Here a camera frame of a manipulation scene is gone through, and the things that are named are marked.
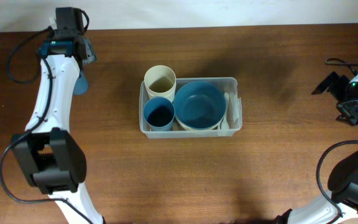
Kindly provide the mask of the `clear plastic container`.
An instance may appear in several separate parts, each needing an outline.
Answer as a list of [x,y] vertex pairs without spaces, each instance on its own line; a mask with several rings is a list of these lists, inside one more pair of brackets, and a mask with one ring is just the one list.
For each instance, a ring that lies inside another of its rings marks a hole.
[[238,82],[233,77],[208,77],[208,78],[178,78],[177,91],[187,83],[203,81],[213,84],[219,88],[223,93],[229,93],[229,103],[227,110],[228,129],[214,128],[211,130],[185,130],[175,119],[173,127],[170,131],[152,131],[146,120],[144,119],[143,110],[146,102],[149,101],[149,96],[144,82],[140,85],[139,95],[139,126],[140,130],[149,139],[169,139],[169,138],[210,138],[210,137],[230,137],[242,127],[242,102],[241,97],[238,97]]

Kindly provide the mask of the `cream cup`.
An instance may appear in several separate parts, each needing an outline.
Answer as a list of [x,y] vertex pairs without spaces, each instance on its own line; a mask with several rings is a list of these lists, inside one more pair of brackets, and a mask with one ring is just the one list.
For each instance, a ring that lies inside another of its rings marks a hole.
[[150,99],[162,97],[174,101],[177,80],[170,67],[156,65],[148,69],[144,75],[144,85]]

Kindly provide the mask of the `blue bowl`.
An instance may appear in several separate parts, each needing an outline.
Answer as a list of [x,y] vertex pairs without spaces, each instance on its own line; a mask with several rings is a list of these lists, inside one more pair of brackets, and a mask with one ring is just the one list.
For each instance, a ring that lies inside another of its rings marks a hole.
[[215,85],[196,81],[182,86],[173,101],[175,116],[186,122],[195,116],[197,111],[220,111],[226,109],[224,94]]

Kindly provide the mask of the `cream bowl front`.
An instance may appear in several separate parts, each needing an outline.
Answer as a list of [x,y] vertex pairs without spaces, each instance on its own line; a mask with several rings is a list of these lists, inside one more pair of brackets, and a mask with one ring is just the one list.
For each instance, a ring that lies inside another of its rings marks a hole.
[[217,128],[225,119],[227,110],[223,113],[220,111],[197,111],[195,116],[188,119],[185,123],[175,116],[175,119],[179,126],[187,131],[205,131]]

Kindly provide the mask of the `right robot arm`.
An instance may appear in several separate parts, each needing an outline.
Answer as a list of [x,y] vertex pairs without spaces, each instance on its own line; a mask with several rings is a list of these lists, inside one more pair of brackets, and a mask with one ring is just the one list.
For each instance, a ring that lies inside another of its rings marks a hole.
[[[339,58],[328,58],[326,65],[347,67],[353,78],[339,76],[336,72],[328,75],[313,91],[324,91],[337,99],[336,108],[340,112],[338,119],[358,125],[358,64],[347,63]],[[336,164],[331,171],[328,186],[321,183],[321,167],[326,156],[341,146],[358,145],[358,140],[342,141],[328,147],[319,158],[316,167],[316,183],[320,196],[311,203],[298,209],[289,209],[277,216],[274,223],[340,223],[358,218],[358,150]]]

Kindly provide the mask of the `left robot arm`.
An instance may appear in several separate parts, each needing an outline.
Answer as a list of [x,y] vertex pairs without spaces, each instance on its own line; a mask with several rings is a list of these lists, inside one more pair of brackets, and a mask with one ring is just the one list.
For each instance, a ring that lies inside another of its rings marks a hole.
[[47,38],[37,51],[41,77],[32,116],[22,134],[12,136],[12,151],[31,187],[55,202],[68,223],[104,223],[87,192],[84,152],[70,134],[73,96],[88,90],[84,66],[96,61],[85,37],[90,19],[84,10],[58,7],[42,30]]

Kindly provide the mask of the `cream bowl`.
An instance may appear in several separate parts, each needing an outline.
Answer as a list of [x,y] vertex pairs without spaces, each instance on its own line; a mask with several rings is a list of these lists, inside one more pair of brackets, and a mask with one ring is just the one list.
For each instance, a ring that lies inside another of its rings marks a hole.
[[197,111],[195,116],[188,119],[185,123],[175,116],[175,119],[179,126],[187,131],[205,131],[217,128],[225,119],[227,110],[223,113],[220,111]]
[[187,126],[186,124],[182,123],[181,121],[177,120],[178,124],[186,131],[207,131],[207,130],[213,130],[213,129],[216,129],[218,124],[220,123],[217,123],[215,124],[214,126],[212,127],[209,127],[209,128],[191,128],[189,126]]

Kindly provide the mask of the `white plastic fork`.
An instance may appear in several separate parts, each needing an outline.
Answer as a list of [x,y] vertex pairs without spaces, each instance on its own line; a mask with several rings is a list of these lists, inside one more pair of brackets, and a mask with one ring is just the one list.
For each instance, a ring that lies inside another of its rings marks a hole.
[[218,136],[221,136],[222,123],[223,123],[223,119],[220,121],[220,123],[217,126]]

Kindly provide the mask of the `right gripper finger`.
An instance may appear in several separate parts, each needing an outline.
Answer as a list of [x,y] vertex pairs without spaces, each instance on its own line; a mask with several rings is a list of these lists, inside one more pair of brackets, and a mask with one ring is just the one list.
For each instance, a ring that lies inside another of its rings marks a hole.
[[322,94],[333,83],[339,80],[339,75],[336,72],[330,73],[313,91],[312,95]]
[[338,121],[347,122],[351,126],[358,125],[358,99],[339,102],[336,108],[340,112],[336,118]]

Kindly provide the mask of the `white plastic spoon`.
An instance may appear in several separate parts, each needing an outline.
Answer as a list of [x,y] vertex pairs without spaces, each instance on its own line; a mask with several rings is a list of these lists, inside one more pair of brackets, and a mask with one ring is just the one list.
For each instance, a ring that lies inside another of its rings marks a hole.
[[226,110],[225,110],[223,120],[221,122],[221,129],[229,129],[229,124],[227,121],[227,112],[228,112],[228,108],[229,108],[229,93],[228,92],[224,93],[224,98],[226,100]]

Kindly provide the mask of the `blue cup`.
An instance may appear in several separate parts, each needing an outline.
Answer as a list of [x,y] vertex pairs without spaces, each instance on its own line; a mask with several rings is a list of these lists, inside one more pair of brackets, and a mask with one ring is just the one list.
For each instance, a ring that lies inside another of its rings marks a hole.
[[170,131],[175,119],[173,103],[163,97],[146,102],[143,117],[152,131]]
[[85,77],[85,73],[83,70],[80,71],[80,76],[78,77],[78,79],[76,80],[74,89],[73,89],[73,94],[74,95],[82,95],[84,93],[86,93],[86,91],[89,88],[89,84],[88,81]]

